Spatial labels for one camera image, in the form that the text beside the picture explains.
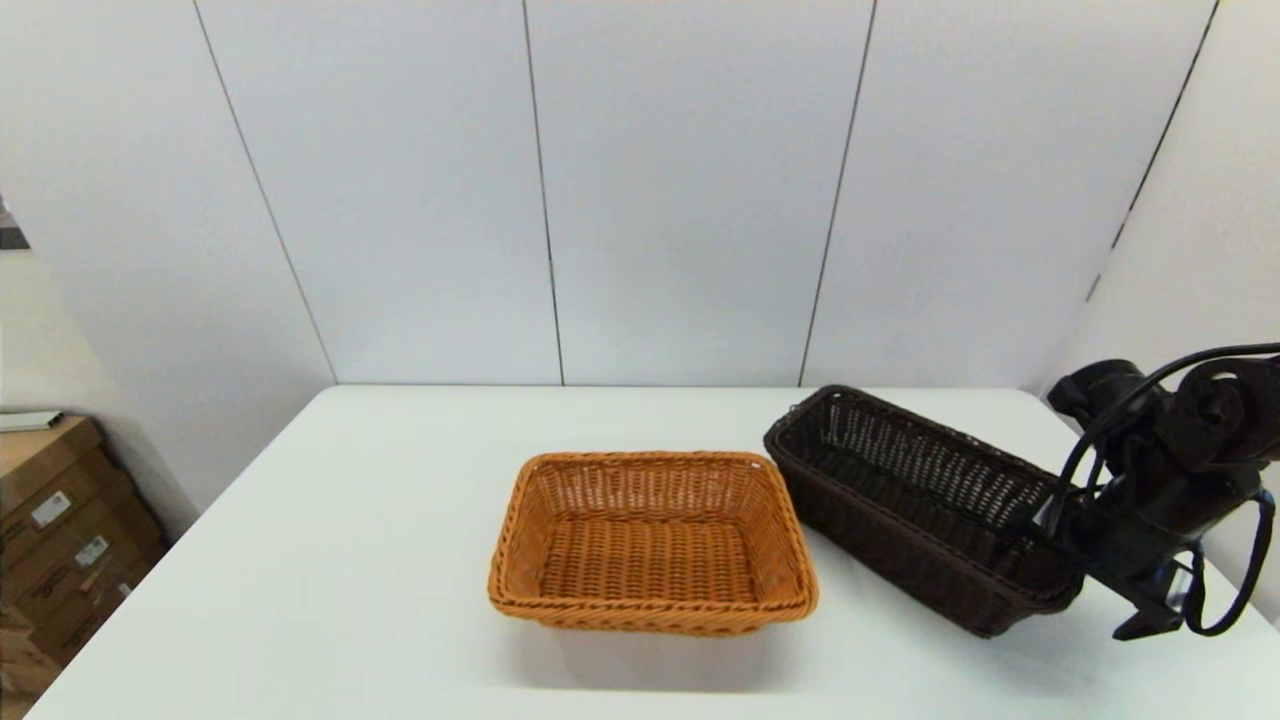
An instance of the basket rim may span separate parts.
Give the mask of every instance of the basket rim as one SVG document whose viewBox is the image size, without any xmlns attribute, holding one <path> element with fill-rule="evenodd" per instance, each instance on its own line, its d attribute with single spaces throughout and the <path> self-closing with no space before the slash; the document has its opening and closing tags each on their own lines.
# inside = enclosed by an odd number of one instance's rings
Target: basket rim
<svg viewBox="0 0 1280 720">
<path fill-rule="evenodd" d="M 782 515 L 782 528 L 786 534 L 787 547 L 797 568 L 797 592 L 788 598 L 773 602 L 723 602 L 703 600 L 663 600 L 663 598 L 616 598 L 600 597 L 543 597 L 521 596 L 512 593 L 506 587 L 507 550 L 513 538 L 521 519 L 521 509 L 525 491 L 530 484 L 534 471 L 547 462 L 566 462 L 577 465 L 599 464 L 630 464 L 652 462 L 660 460 L 687 460 L 691 462 L 748 462 L 759 470 L 760 480 L 765 484 L 769 495 L 774 500 L 777 511 Z M 655 614 L 678 612 L 684 618 L 708 616 L 714 618 L 728 612 L 755 612 L 769 614 L 772 618 L 765 621 L 799 620 L 813 612 L 818 603 L 818 578 L 814 573 L 813 559 L 809 556 L 808 544 L 804 541 L 804 530 L 796 518 L 791 496 L 787 495 L 786 480 L 772 460 L 755 452 L 742 451 L 616 451 L 616 452 L 544 452 L 525 461 L 516 478 L 516 487 L 507 506 L 507 515 L 503 519 L 502 533 L 498 538 L 498 548 L 494 551 L 489 570 L 489 601 L 508 615 L 521 616 L 521 611 L 540 610 L 649 610 Z"/>
<path fill-rule="evenodd" d="M 827 396 L 835 395 L 837 392 L 851 393 L 864 398 L 869 398 L 872 402 L 879 404 L 882 406 L 888 407 L 890 410 L 897 411 L 899 414 L 905 415 L 908 419 L 916 421 L 932 430 L 936 432 L 941 430 L 942 433 L 955 437 L 959 441 L 968 442 L 974 446 L 974 450 L 991 452 L 995 455 L 995 459 L 997 461 L 1004 462 L 1012 469 L 1052 477 L 1048 473 L 1048 470 L 1044 470 L 1038 465 L 1033 465 L 1032 462 L 1023 460 L 1016 455 L 1011 455 L 1010 452 L 1000 450 L 998 447 L 995 447 L 993 445 L 983 439 L 979 439 L 955 428 L 943 425 L 936 420 L 931 420 L 928 418 L 911 413 L 905 407 L 888 402 L 887 400 L 876 397 L 869 392 L 842 384 L 823 386 L 822 388 L 817 389 L 813 395 L 804 398 L 797 405 L 794 405 L 786 415 L 783 415 L 776 423 L 773 423 L 773 427 L 771 427 L 769 430 L 764 434 L 764 447 L 769 452 L 769 455 L 778 459 L 780 462 L 785 461 L 786 464 L 794 466 L 795 470 L 804 474 L 806 480 L 819 483 L 823 487 L 837 492 L 846 501 L 890 520 L 899 530 L 901 530 L 905 534 L 905 537 L 913 544 L 918 547 L 927 547 L 929 551 L 933 552 L 943 553 L 948 564 L 952 565 L 952 568 L 957 573 L 961 573 L 963 575 L 973 580 L 980 582 L 983 584 L 993 585 L 991 587 L 992 592 L 995 592 L 996 594 L 1004 597 L 1005 600 L 1012 603 L 1034 609 L 1062 609 L 1066 605 L 1070 605 L 1071 600 L 1074 600 L 1075 597 L 1075 593 L 1069 591 L 1062 591 L 1061 593 L 1053 593 L 1052 596 L 1046 597 L 1043 593 L 1038 593 L 1030 588 L 1012 583 L 1007 578 L 993 573 L 984 565 L 975 562 L 969 556 L 954 550 L 952 547 L 942 542 L 938 542 L 938 539 L 934 538 L 932 534 L 922 530 L 914 523 L 906 520 L 897 512 L 893 512 L 892 510 L 883 507 L 879 503 L 822 475 L 820 473 L 810 468 L 806 462 L 796 457 L 790 450 L 786 450 L 778 442 L 778 436 L 781 436 L 783 432 L 791 428 L 791 425 L 797 419 L 800 419 L 805 413 L 814 410 L 814 407 L 820 401 L 826 400 Z"/>
</svg>

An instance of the orange wicker basket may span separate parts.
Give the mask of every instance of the orange wicker basket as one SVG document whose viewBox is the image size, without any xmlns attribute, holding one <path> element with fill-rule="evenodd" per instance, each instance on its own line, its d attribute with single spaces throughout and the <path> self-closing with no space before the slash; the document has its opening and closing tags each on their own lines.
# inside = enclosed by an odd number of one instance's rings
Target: orange wicker basket
<svg viewBox="0 0 1280 720">
<path fill-rule="evenodd" d="M 759 455 L 552 454 L 520 470 L 489 600 L 557 628 L 741 635 L 813 612 L 818 583 Z"/>
</svg>

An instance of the white table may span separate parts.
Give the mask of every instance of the white table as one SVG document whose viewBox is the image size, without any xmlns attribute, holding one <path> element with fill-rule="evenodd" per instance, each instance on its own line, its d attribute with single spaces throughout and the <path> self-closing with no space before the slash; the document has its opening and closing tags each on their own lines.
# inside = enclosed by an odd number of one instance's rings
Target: white table
<svg viewBox="0 0 1280 720">
<path fill-rule="evenodd" d="M 489 606 L 489 557 L 529 456 L 763 452 L 806 395 L 329 389 L 29 719 L 1280 717 L 1280 634 L 1256 611 L 1217 639 L 1120 643 L 1111 630 L 1132 609 L 1091 582 L 1066 612 L 982 641 L 814 533 L 818 610 L 750 637 L 550 630 Z M 1075 439 L 1016 391 L 877 395 L 1050 469 Z M 1234 591 L 1210 575 L 1225 607 Z"/>
</svg>

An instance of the black cable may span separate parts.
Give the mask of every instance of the black cable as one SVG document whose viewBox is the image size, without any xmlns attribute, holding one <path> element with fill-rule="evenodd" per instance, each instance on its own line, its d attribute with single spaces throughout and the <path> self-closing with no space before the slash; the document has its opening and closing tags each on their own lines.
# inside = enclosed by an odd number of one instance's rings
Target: black cable
<svg viewBox="0 0 1280 720">
<path fill-rule="evenodd" d="M 1276 501 L 1266 489 L 1260 489 L 1253 496 L 1258 503 L 1258 530 L 1253 536 L 1253 553 L 1249 555 L 1249 569 L 1244 571 L 1244 582 L 1240 583 L 1240 592 L 1235 593 L 1230 610 L 1222 619 L 1212 626 L 1206 628 L 1204 620 L 1204 547 L 1196 543 L 1192 548 L 1192 587 L 1187 591 L 1187 603 L 1183 616 L 1187 626 L 1197 635 L 1221 635 L 1231 629 L 1231 625 L 1240 619 L 1244 609 L 1253 597 L 1253 588 L 1258 584 L 1262 574 L 1262 562 L 1267 559 L 1267 548 L 1271 547 L 1271 524 L 1276 516 Z"/>
<path fill-rule="evenodd" d="M 1178 370 L 1188 368 L 1190 365 L 1198 365 L 1207 360 L 1217 360 L 1219 357 L 1233 357 L 1236 355 L 1276 355 L 1280 354 L 1280 342 L 1267 342 L 1261 345 L 1230 345 L 1225 347 L 1213 347 L 1210 350 L 1202 350 L 1199 352 L 1192 352 L 1185 357 L 1174 360 L 1172 363 L 1165 365 L 1164 368 L 1156 370 L 1140 383 L 1138 383 L 1132 391 L 1129 391 L 1124 397 L 1114 402 L 1107 407 L 1096 420 L 1089 423 L 1089 427 L 1084 429 L 1084 434 L 1071 448 L 1071 454 L 1066 456 L 1066 464 L 1062 466 L 1062 473 L 1059 475 L 1057 491 L 1053 493 L 1053 506 L 1050 509 L 1048 516 L 1046 518 L 1046 529 L 1050 534 L 1057 532 L 1057 523 L 1062 516 L 1062 505 L 1066 501 L 1066 493 L 1071 487 L 1071 478 L 1075 475 L 1075 469 L 1080 465 L 1080 459 L 1084 457 L 1084 451 L 1088 450 L 1091 445 L 1102 434 L 1102 432 L 1110 425 L 1116 416 L 1124 411 L 1125 407 L 1142 397 L 1148 389 L 1156 387 L 1160 380 L 1172 375 Z"/>
<path fill-rule="evenodd" d="M 1093 488 L 1098 484 L 1098 475 L 1102 474 L 1102 464 L 1107 461 L 1107 443 L 1106 441 L 1098 441 L 1097 447 L 1093 448 L 1093 469 L 1089 470 L 1089 482 L 1084 486 L 1085 492 L 1093 492 Z"/>
</svg>

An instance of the basket bottom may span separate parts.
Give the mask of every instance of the basket bottom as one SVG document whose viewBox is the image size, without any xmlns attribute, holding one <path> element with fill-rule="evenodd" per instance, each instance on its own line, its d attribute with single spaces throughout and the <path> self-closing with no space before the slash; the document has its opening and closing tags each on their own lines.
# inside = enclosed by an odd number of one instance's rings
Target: basket bottom
<svg viewBox="0 0 1280 720">
<path fill-rule="evenodd" d="M 760 632 L 759 625 L 692 625 L 689 623 L 658 623 L 654 620 L 602 623 L 598 620 L 539 620 L 544 628 L 557 630 L 591 630 L 614 633 L 664 633 L 668 635 L 690 635 L 695 638 L 739 638 Z"/>
<path fill-rule="evenodd" d="M 543 597 L 755 602 L 746 543 L 728 521 L 566 518 Z"/>
</svg>

